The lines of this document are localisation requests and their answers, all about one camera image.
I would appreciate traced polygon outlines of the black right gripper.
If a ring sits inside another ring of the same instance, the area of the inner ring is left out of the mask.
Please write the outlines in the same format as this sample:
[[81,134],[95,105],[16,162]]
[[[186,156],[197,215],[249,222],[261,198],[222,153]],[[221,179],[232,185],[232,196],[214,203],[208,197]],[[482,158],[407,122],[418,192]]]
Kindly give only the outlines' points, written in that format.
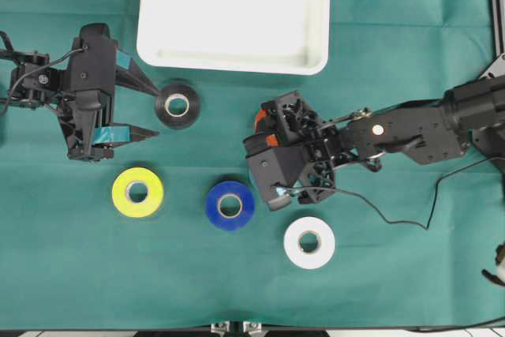
[[309,186],[290,188],[301,204],[317,204],[327,199],[335,185],[334,169],[342,162],[343,150],[337,129],[323,127],[324,120],[298,92],[290,92],[261,104],[267,121],[262,133],[274,133],[279,146],[302,146],[309,159]]

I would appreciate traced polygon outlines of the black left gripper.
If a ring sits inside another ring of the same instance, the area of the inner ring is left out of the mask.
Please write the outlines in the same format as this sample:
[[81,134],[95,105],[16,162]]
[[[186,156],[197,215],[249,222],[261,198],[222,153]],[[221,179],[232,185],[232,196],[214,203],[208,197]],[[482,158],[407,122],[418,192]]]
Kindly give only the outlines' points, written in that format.
[[99,162],[114,157],[117,144],[140,142],[159,132],[114,123],[115,86],[158,96],[161,91],[125,52],[116,50],[115,66],[74,66],[52,69],[51,102],[67,146],[67,157]]

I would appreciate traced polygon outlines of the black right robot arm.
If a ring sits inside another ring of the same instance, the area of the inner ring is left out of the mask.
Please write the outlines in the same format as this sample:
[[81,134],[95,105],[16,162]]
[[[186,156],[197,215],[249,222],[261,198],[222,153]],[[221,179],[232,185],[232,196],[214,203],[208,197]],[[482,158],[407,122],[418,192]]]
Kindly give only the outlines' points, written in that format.
[[382,110],[365,108],[323,120],[298,92],[262,103],[256,132],[244,141],[260,195],[279,210],[295,196],[317,204],[339,191],[335,171],[362,165],[381,169],[385,154],[401,153],[419,165],[463,157],[471,146],[504,170],[504,77],[489,74],[445,91]]

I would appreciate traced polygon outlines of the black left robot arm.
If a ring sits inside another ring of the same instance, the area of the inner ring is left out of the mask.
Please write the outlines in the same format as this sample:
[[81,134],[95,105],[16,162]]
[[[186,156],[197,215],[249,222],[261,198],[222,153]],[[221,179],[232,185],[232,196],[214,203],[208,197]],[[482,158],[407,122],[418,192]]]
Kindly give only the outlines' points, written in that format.
[[2,105],[49,109],[57,117],[69,159],[111,159],[116,147],[158,136],[150,129],[114,122],[118,86],[152,96],[160,91],[119,48],[106,24],[85,25],[70,51],[56,60],[37,51],[14,50],[5,32],[1,40],[1,58],[15,64]]

